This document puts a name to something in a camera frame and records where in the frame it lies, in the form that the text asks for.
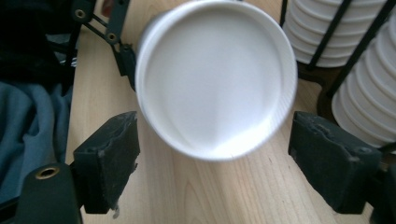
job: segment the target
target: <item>stacked white plates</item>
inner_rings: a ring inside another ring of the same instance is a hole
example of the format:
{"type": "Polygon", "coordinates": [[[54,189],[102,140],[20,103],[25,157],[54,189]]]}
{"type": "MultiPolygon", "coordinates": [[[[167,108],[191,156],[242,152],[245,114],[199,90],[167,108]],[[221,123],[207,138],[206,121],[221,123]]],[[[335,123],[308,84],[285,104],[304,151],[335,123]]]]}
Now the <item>stacked white plates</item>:
{"type": "MultiPolygon", "coordinates": [[[[345,65],[385,1],[352,1],[317,66],[345,65]]],[[[342,2],[343,0],[290,1],[283,30],[293,46],[297,61],[310,63],[342,2]]]]}
{"type": "Polygon", "coordinates": [[[340,127],[373,147],[396,142],[396,14],[332,99],[340,127]]]}

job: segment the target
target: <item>black metal frame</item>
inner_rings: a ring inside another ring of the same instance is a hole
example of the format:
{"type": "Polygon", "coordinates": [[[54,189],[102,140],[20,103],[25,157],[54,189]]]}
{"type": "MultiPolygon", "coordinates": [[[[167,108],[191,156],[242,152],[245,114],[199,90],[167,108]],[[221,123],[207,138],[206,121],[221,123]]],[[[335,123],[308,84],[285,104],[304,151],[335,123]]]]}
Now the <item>black metal frame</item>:
{"type": "Polygon", "coordinates": [[[132,45],[121,41],[122,27],[128,11],[130,0],[114,0],[108,23],[96,16],[93,11],[95,0],[75,0],[72,5],[72,17],[79,24],[83,24],[96,35],[104,39],[111,47],[121,76],[127,76],[131,88],[134,90],[134,70],[136,57],[132,45]],[[106,28],[103,34],[90,24],[92,20],[99,22],[106,28]]]}
{"type": "MultiPolygon", "coordinates": [[[[318,99],[318,109],[329,109],[328,105],[319,104],[328,104],[331,101],[396,5],[396,0],[388,0],[346,65],[328,69],[327,74],[325,68],[317,67],[317,62],[351,2],[352,0],[342,2],[310,63],[299,63],[299,78],[315,81],[323,87],[318,99]],[[329,74],[335,75],[335,78],[328,78],[329,74]]],[[[283,0],[280,26],[285,22],[287,6],[288,0],[283,0]]],[[[328,117],[335,122],[332,114],[328,117]]],[[[396,142],[375,149],[324,118],[303,112],[294,114],[289,154],[300,166],[312,187],[338,213],[360,214],[365,202],[368,202],[375,208],[371,223],[396,223],[396,164],[389,164],[386,170],[379,169],[380,160],[384,161],[395,150],[396,142]],[[367,150],[359,152],[356,151],[357,148],[367,150]]]]}

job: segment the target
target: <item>white plate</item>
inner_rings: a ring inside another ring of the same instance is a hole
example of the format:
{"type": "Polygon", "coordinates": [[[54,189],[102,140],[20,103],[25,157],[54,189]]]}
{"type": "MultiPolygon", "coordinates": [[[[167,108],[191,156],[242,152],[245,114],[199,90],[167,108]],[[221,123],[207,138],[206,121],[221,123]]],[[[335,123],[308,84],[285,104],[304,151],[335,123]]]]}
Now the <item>white plate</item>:
{"type": "MultiPolygon", "coordinates": [[[[286,14],[286,23],[289,25],[290,29],[293,29],[296,32],[296,34],[298,34],[298,36],[300,36],[301,38],[308,39],[311,42],[317,44],[320,43],[321,39],[326,33],[325,31],[319,31],[313,27],[307,26],[301,20],[299,20],[299,18],[296,15],[294,15],[292,11],[288,11],[288,13],[286,14]]],[[[360,43],[361,38],[365,33],[366,32],[363,31],[353,35],[333,34],[332,38],[328,43],[328,46],[335,48],[356,47],[360,43]]]]}
{"type": "Polygon", "coordinates": [[[396,111],[389,110],[376,101],[370,92],[364,88],[361,76],[355,76],[357,85],[353,85],[352,97],[361,106],[364,112],[373,118],[380,119],[389,127],[396,127],[396,111]]]}
{"type": "MultiPolygon", "coordinates": [[[[311,11],[315,11],[326,18],[333,18],[342,1],[329,1],[329,0],[299,0],[303,6],[311,11]]],[[[361,18],[361,16],[375,17],[381,7],[384,5],[385,0],[371,0],[371,1],[352,1],[344,14],[343,19],[353,20],[361,18]]]]}
{"type": "MultiPolygon", "coordinates": [[[[370,116],[357,103],[357,96],[353,94],[353,90],[355,90],[356,87],[352,87],[352,85],[357,85],[356,76],[361,76],[363,79],[365,79],[366,77],[368,78],[369,75],[364,63],[357,63],[354,67],[353,72],[348,75],[348,79],[346,80],[346,87],[344,89],[344,91],[346,92],[346,94],[344,94],[346,98],[346,110],[353,115],[354,120],[359,123],[362,129],[370,134],[372,137],[380,139],[384,142],[388,141],[389,139],[393,139],[393,141],[396,141],[396,127],[389,127],[388,124],[381,122],[381,119],[370,116]]],[[[366,86],[373,85],[372,82],[364,82],[363,84],[366,86]]]]}
{"type": "Polygon", "coordinates": [[[289,40],[245,2],[176,7],[151,26],[138,53],[142,113],[167,144],[197,159],[258,148],[289,114],[296,85],[289,40]]]}
{"type": "Polygon", "coordinates": [[[385,24],[385,29],[381,29],[382,32],[377,35],[375,47],[381,63],[387,67],[391,75],[396,77],[396,48],[391,42],[387,28],[388,25],[385,24]]]}
{"type": "MultiPolygon", "coordinates": [[[[303,38],[295,34],[292,28],[289,27],[288,23],[283,24],[283,31],[285,32],[286,36],[288,37],[290,43],[293,46],[299,46],[301,49],[304,49],[305,52],[309,52],[310,54],[314,55],[318,44],[314,44],[312,42],[306,42],[303,38]]],[[[345,58],[352,54],[355,48],[332,48],[327,46],[326,49],[322,53],[323,58],[345,58]]]]}
{"type": "Polygon", "coordinates": [[[386,143],[380,141],[376,138],[373,138],[370,134],[365,133],[361,128],[359,128],[351,119],[350,115],[346,112],[345,107],[345,97],[343,97],[342,92],[343,86],[337,91],[337,93],[332,98],[332,114],[334,115],[335,120],[338,125],[346,130],[347,132],[355,135],[361,141],[371,145],[372,147],[381,147],[386,143]]]}
{"type": "Polygon", "coordinates": [[[389,19],[389,33],[390,39],[392,40],[393,47],[396,48],[396,10],[393,9],[394,13],[392,13],[389,19]]]}
{"type": "Polygon", "coordinates": [[[364,69],[361,69],[361,83],[363,84],[363,88],[370,92],[379,104],[388,110],[396,111],[396,85],[394,85],[396,82],[390,76],[383,78],[387,74],[376,72],[380,70],[380,67],[376,67],[375,69],[373,67],[373,64],[379,59],[375,56],[375,52],[372,53],[369,51],[365,58],[362,59],[361,65],[364,66],[364,69]]]}
{"type": "MultiPolygon", "coordinates": [[[[300,46],[293,45],[291,43],[291,46],[293,47],[294,55],[296,57],[296,60],[300,63],[305,63],[309,64],[311,62],[311,59],[313,57],[313,53],[307,52],[305,49],[301,49],[300,46]]],[[[347,63],[348,56],[346,57],[320,57],[317,63],[317,67],[340,67],[343,66],[347,63]]]]}
{"type": "MultiPolygon", "coordinates": [[[[332,21],[332,18],[324,18],[315,11],[304,7],[298,0],[290,2],[289,11],[306,26],[325,33],[332,21]]],[[[370,27],[375,16],[367,16],[356,20],[341,19],[334,33],[336,35],[354,35],[356,33],[365,33],[370,27]]]]}

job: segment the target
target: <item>wooden surface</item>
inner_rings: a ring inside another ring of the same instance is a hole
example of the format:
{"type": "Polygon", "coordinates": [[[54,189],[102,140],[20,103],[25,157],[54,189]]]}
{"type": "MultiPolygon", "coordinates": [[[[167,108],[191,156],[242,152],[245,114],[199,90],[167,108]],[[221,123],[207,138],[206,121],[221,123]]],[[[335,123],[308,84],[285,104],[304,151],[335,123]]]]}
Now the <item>wooden surface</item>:
{"type": "MultiPolygon", "coordinates": [[[[183,2],[133,0],[123,41],[135,46],[150,18],[183,2]]],[[[278,21],[280,0],[249,3],[278,21]]],[[[300,80],[293,110],[315,112],[319,92],[319,85],[300,80]]],[[[120,216],[83,214],[84,223],[368,223],[369,206],[363,215],[336,214],[307,183],[287,152],[292,112],[267,144],[236,161],[197,161],[175,152],[145,122],[110,46],[82,29],[67,162],[104,122],[131,110],[138,111],[141,154],[120,197],[120,216]]]]}

